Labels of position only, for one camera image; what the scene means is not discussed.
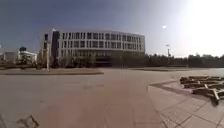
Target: blue sky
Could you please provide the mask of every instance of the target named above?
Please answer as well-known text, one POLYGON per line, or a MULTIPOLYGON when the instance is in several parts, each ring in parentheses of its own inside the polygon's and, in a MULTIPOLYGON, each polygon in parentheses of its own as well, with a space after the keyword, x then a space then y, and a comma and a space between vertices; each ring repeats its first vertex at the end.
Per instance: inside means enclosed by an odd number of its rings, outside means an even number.
POLYGON ((222 0, 1 0, 0 44, 38 51, 45 29, 102 29, 145 35, 149 54, 167 54, 170 44, 175 56, 222 55, 223 6, 222 0))

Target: large white building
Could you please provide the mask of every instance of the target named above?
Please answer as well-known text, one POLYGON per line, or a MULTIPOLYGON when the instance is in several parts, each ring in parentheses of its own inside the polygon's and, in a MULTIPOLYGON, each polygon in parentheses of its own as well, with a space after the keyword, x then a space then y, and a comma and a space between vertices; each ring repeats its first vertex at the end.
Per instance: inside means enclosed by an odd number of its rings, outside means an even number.
POLYGON ((67 56, 106 57, 116 51, 145 52, 145 36, 117 31, 51 30, 41 38, 41 50, 46 54, 50 44, 55 59, 67 56))

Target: road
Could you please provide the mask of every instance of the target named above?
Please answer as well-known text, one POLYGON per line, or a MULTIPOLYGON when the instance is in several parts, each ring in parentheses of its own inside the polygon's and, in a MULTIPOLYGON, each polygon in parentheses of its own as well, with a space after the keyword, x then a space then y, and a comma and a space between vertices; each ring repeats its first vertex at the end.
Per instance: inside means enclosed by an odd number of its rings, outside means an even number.
POLYGON ((0 113, 8 127, 32 114, 40 128, 161 128, 165 124, 148 94, 149 84, 186 75, 224 76, 224 69, 101 70, 104 75, 1 75, 0 113))

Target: paved plaza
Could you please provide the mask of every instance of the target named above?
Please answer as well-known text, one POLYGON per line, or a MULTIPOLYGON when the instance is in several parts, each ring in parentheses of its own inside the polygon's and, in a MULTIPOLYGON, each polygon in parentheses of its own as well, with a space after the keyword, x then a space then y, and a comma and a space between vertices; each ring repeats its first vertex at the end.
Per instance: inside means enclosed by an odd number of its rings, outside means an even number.
POLYGON ((192 95, 181 76, 220 75, 224 69, 178 72, 101 69, 101 75, 0 75, 6 125, 29 115, 40 128, 224 128, 224 103, 192 95))

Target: building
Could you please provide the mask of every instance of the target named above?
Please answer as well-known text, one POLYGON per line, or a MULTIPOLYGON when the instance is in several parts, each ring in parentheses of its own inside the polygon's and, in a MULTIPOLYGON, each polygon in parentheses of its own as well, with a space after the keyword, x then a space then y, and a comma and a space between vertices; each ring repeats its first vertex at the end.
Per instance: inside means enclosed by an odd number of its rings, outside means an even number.
MULTIPOLYGON (((28 51, 23 51, 23 53, 26 55, 26 57, 29 59, 29 61, 31 63, 35 63, 37 62, 37 54, 36 53, 32 53, 32 52, 28 52, 28 51)), ((21 52, 18 51, 18 59, 20 60, 21 57, 21 52)))
POLYGON ((45 32, 40 44, 44 60, 47 58, 47 44, 50 44, 50 56, 53 59, 94 55, 100 60, 99 58, 108 58, 117 51, 145 52, 145 36, 117 31, 45 32))
POLYGON ((16 63, 17 52, 5 52, 4 60, 9 63, 16 63))

